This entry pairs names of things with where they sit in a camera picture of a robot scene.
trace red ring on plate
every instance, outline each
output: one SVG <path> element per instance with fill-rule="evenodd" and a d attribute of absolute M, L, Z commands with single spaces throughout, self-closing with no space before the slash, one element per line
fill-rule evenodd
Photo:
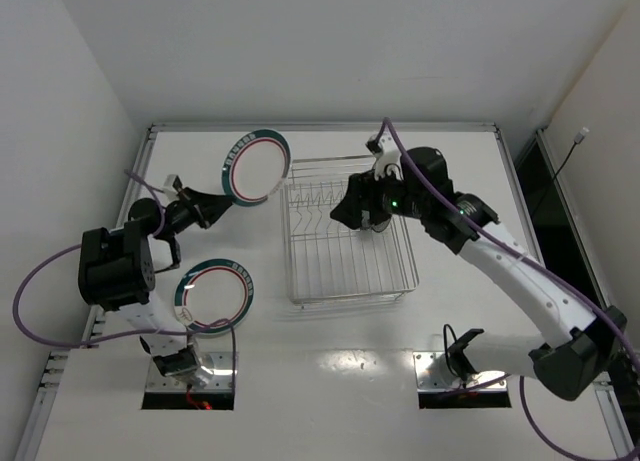
<path fill-rule="evenodd" d="M 277 142 L 276 140 L 272 139 L 272 138 L 258 138 L 258 139 L 254 139 L 252 142 L 250 142 L 249 144 L 247 144 L 246 146 L 244 146 L 239 152 L 238 154 L 236 154 L 236 157 L 233 160 L 233 166 L 231 166 L 231 188 L 233 189 L 235 195 L 240 198 L 243 201 L 247 201 L 247 202 L 253 202 L 253 201 L 258 201 L 260 199 L 264 199 L 267 195 L 265 196 L 260 196 L 259 198 L 247 198 L 246 196 L 243 196 L 242 194 L 240 194 L 240 192 L 238 191 L 238 188 L 236 187 L 236 180 L 235 177 L 233 176 L 233 173 L 236 170 L 236 165 L 238 164 L 238 159 L 240 159 L 240 156 L 242 155 L 242 153 L 244 153 L 246 151 L 246 149 L 250 146 L 254 146 L 258 143 L 273 143 L 276 146 L 278 146 L 278 148 L 280 148 L 280 151 L 282 151 L 282 157 L 286 160 L 287 159 L 287 153 L 285 152 L 284 148 L 282 147 L 282 145 Z"/>
<path fill-rule="evenodd" d="M 242 285 L 244 286 L 244 301 L 242 301 L 242 306 L 240 306 L 240 309 L 238 310 L 238 312 L 236 314 L 234 314 L 232 317 L 227 318 L 229 321 L 232 321 L 234 319 L 236 319 L 238 316 L 240 316 L 240 313 L 242 313 L 242 311 L 244 310 L 245 306 L 247 305 L 247 300 L 249 299 L 249 286 L 247 286 L 247 282 L 244 280 L 244 278 L 242 276 L 240 276 L 240 273 L 238 273 L 237 271 L 234 271 L 233 269 L 229 269 L 229 268 L 225 268 L 224 266 L 214 266 L 213 268 L 207 268 L 204 271 L 199 272 L 196 276 L 194 276 L 189 283 L 190 284 L 195 284 L 196 280 L 202 276 L 203 274 L 209 273 L 211 271 L 219 271 L 219 270 L 224 270 L 224 271 L 229 271 L 230 273 L 235 274 L 240 281 L 242 281 Z M 182 297 L 182 303 L 183 305 L 186 307 L 187 306 L 187 296 L 189 295 L 189 289 L 186 289 L 184 291 L 184 296 Z M 208 323 L 203 323 L 201 321 L 197 321 L 197 320 L 193 320 L 192 321 L 194 324 L 197 324 L 199 326 L 206 326 Z"/>

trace plate rim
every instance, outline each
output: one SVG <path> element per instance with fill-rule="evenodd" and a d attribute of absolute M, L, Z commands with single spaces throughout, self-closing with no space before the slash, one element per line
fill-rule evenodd
<path fill-rule="evenodd" d="M 273 189 L 271 189 L 263 197 L 253 201 L 247 201 L 247 200 L 241 199 L 238 197 L 239 193 L 236 193 L 236 191 L 233 189 L 233 183 L 231 178 L 231 173 L 233 172 L 233 167 L 235 166 L 234 164 L 235 160 L 238 159 L 237 155 L 243 149 L 247 148 L 248 146 L 251 146 L 251 144 L 255 143 L 257 140 L 263 140 L 265 138 L 271 139 L 274 142 L 276 142 L 282 148 L 282 151 L 285 154 L 285 160 L 284 160 L 285 163 L 284 163 L 284 169 L 282 171 L 282 175 L 278 183 L 276 183 L 276 185 L 273 187 Z M 287 143 L 287 140 L 284 138 L 282 134 L 280 134 L 278 131 L 274 131 L 273 129 L 266 129 L 266 128 L 256 129 L 255 131 L 251 131 L 245 134 L 242 138 L 240 138 L 240 140 L 237 141 L 231 147 L 231 149 L 225 156 L 225 160 L 222 165 L 222 189 L 225 194 L 229 196 L 233 196 L 234 198 L 233 202 L 238 206 L 250 207 L 250 206 L 257 206 L 259 204 L 262 204 L 265 201 L 267 201 L 271 195 L 273 195 L 276 191 L 278 191 L 278 189 L 280 189 L 282 184 L 285 182 L 285 180 L 289 175 L 289 171 L 291 170 L 291 161 L 292 159 L 291 159 L 291 150 L 289 148 L 289 143 Z"/>
<path fill-rule="evenodd" d="M 238 276 L 244 284 L 245 298 L 242 302 L 242 305 L 241 305 L 242 307 L 240 311 L 233 318 L 230 319 L 231 326 L 235 328 L 238 324 L 240 324 L 240 322 L 246 317 L 247 313 L 249 312 L 249 309 L 251 308 L 255 290 L 254 290 L 253 279 L 251 278 L 249 271 L 247 271 L 247 269 L 244 266 L 242 266 L 240 263 L 238 263 L 237 261 L 233 261 L 231 259 L 227 259 L 227 258 L 207 259 L 193 266 L 191 269 L 189 269 L 189 271 L 187 271 L 184 274 L 184 276 L 182 276 L 182 278 L 180 279 L 180 282 L 178 283 L 178 286 L 176 287 L 174 297 L 173 297 L 173 309 L 176 314 L 176 317 L 182 324 L 187 326 L 187 328 L 190 330 L 202 329 L 202 326 L 197 323 L 200 323 L 202 325 L 205 325 L 207 323 L 198 321 L 198 319 L 196 319 L 191 313 L 191 311 L 189 311 L 188 308 L 186 307 L 184 300 L 185 300 L 186 294 L 188 294 L 188 290 L 184 288 L 189 283 L 191 283 L 196 277 L 200 276 L 201 274 L 204 274 L 203 271 L 215 270 L 216 268 L 231 271 L 233 274 Z M 191 318 L 190 320 L 187 319 L 183 314 L 185 309 L 189 312 L 189 316 Z M 210 327 L 204 331 L 200 331 L 197 334 L 198 335 L 200 334 L 217 335 L 217 334 L 223 334 L 229 331 L 230 329 L 231 327 L 228 324 L 225 324 L 220 327 Z"/>

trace white table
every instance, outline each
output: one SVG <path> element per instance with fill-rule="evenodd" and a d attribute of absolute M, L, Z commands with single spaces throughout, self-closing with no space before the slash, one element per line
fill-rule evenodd
<path fill-rule="evenodd" d="M 186 186 L 214 189 L 224 155 L 250 130 L 161 127 L 142 149 L 137 169 L 152 184 L 177 173 Z M 363 143 L 375 128 L 280 131 L 294 158 L 314 158 L 365 154 Z M 520 242 L 534 248 L 505 164 L 510 161 L 491 126 L 411 126 L 400 135 L 408 147 L 440 149 L 455 187 L 480 196 Z M 391 307 L 315 316 L 286 298 L 279 196 L 256 208 L 234 206 L 208 231 L 188 229 L 179 236 L 181 269 L 157 279 L 167 303 L 181 276 L 213 257 L 242 263 L 255 283 L 254 305 L 237 329 L 234 410 L 143 411 L 149 359 L 137 339 L 76 350 L 37 459 L 561 459 L 528 426 L 515 380 L 509 383 L 512 408 L 418 409 L 412 351 L 442 349 L 443 323 L 459 334 L 474 327 L 533 334 L 535 328 L 417 221 L 409 221 L 409 232 L 420 276 L 414 292 Z M 154 248 L 154 256 L 164 254 Z M 123 328 L 118 318 L 107 317 L 105 333 Z M 228 351 L 230 339 L 203 340 L 201 347 Z M 535 381 L 527 386 L 534 416 L 554 440 L 581 455 L 613 457 L 592 388 L 567 403 Z"/>

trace white wall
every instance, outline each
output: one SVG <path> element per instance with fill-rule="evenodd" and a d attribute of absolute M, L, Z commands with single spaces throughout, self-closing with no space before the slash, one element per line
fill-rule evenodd
<path fill-rule="evenodd" d="M 560 179 L 640 346 L 640 0 L 553 116 L 547 134 L 556 167 L 582 126 L 591 132 Z"/>
<path fill-rule="evenodd" d="M 13 459 L 48 349 L 14 328 L 19 281 L 83 230 L 115 222 L 142 133 L 60 0 L 0 0 L 0 460 Z M 77 340 L 77 255 L 34 280 L 33 330 Z"/>
<path fill-rule="evenodd" d="M 63 1 L 143 125 L 496 121 L 516 152 L 626 0 Z"/>

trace black cable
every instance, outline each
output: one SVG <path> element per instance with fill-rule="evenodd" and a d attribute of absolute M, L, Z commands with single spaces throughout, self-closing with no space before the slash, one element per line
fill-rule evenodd
<path fill-rule="evenodd" d="M 449 361 L 449 341 L 447 340 L 447 330 L 451 331 L 451 337 L 453 338 L 453 342 L 458 341 L 458 337 L 456 336 L 456 332 L 453 330 L 450 324 L 445 324 L 442 326 L 442 338 L 444 340 L 444 360 L 447 363 L 447 369 L 449 372 L 454 375 L 456 378 L 460 378 L 453 368 L 451 368 L 451 361 Z"/>
<path fill-rule="evenodd" d="M 560 165 L 560 167 L 558 168 L 558 170 L 555 172 L 555 174 L 553 175 L 553 178 L 551 178 L 551 181 L 549 182 L 549 184 L 547 184 L 546 189 L 544 190 L 544 193 L 542 193 L 542 197 L 540 198 L 540 200 L 538 201 L 538 204 L 536 204 L 535 208 L 533 208 L 531 210 L 531 221 L 533 222 L 534 218 L 536 217 L 536 214 L 538 212 L 538 210 L 540 209 L 540 206 L 542 205 L 542 202 L 544 201 L 544 199 L 547 197 L 547 194 L 549 194 L 549 190 L 551 189 L 551 187 L 553 186 L 553 184 L 556 181 L 556 178 L 558 177 L 558 175 L 560 174 L 560 171 L 562 171 L 562 168 L 564 168 L 564 165 L 567 164 L 567 161 L 569 161 L 569 158 L 571 157 L 571 154 L 573 153 L 573 150 L 576 149 L 576 147 L 578 146 L 579 143 L 576 143 L 575 141 L 573 142 L 573 146 L 571 146 L 571 149 L 569 150 L 569 152 L 567 153 L 567 156 L 564 158 L 564 161 L 562 162 L 562 164 Z"/>

